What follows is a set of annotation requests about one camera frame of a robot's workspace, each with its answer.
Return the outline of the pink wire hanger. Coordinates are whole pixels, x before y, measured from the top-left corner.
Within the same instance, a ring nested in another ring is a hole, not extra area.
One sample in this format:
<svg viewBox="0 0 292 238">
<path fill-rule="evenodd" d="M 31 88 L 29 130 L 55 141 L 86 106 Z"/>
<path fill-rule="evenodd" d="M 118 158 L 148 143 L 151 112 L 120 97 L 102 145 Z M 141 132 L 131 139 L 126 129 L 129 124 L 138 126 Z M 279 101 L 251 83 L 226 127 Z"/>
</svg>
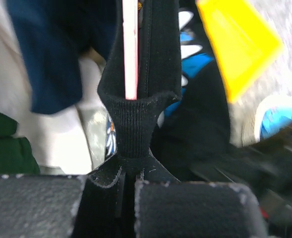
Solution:
<svg viewBox="0 0 292 238">
<path fill-rule="evenodd" d="M 125 98 L 137 99 L 138 1 L 122 1 Z"/>
</svg>

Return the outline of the black t shirt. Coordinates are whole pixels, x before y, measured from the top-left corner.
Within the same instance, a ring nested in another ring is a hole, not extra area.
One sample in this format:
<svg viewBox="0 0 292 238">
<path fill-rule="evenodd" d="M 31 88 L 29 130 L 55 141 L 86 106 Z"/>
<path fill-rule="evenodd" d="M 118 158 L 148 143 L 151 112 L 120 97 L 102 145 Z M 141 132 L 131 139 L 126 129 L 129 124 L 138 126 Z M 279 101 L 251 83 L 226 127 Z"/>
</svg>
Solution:
<svg viewBox="0 0 292 238">
<path fill-rule="evenodd" d="M 124 97 L 122 4 L 98 87 L 117 131 L 119 159 L 135 177 L 153 156 L 177 179 L 204 180 L 197 162 L 225 155 L 230 117 L 212 47 L 192 0 L 146 0 L 140 11 L 137 100 Z"/>
</svg>

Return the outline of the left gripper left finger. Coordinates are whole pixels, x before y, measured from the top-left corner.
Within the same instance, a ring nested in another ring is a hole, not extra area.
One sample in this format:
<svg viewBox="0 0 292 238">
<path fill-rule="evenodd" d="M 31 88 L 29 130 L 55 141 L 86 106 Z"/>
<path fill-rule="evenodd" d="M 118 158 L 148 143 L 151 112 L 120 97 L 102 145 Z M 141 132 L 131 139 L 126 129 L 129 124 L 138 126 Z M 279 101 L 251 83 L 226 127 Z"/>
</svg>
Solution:
<svg viewBox="0 0 292 238">
<path fill-rule="evenodd" d="M 124 194 L 125 171 L 117 155 L 109 157 L 88 178 L 94 207 L 106 217 L 121 217 Z"/>
</svg>

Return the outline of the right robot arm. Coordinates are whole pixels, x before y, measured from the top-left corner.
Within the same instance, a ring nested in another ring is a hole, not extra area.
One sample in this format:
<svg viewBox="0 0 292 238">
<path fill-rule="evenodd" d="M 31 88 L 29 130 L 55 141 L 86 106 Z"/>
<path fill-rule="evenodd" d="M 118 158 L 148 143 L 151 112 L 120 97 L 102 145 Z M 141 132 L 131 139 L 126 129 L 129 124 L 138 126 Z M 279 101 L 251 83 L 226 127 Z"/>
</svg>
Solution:
<svg viewBox="0 0 292 238">
<path fill-rule="evenodd" d="M 256 195 L 269 233 L 292 238 L 292 122 L 258 143 L 191 166 L 205 181 L 242 183 Z"/>
</svg>

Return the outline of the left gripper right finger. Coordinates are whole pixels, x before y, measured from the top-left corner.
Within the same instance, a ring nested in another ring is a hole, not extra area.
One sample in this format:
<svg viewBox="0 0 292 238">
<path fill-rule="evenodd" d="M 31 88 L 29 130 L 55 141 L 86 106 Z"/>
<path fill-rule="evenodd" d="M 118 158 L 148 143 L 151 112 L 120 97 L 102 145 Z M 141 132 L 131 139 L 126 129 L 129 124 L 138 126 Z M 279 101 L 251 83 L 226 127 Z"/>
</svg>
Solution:
<svg viewBox="0 0 292 238">
<path fill-rule="evenodd" d="M 142 159 L 142 169 L 137 179 L 151 182 L 179 182 L 149 151 L 148 156 Z"/>
</svg>

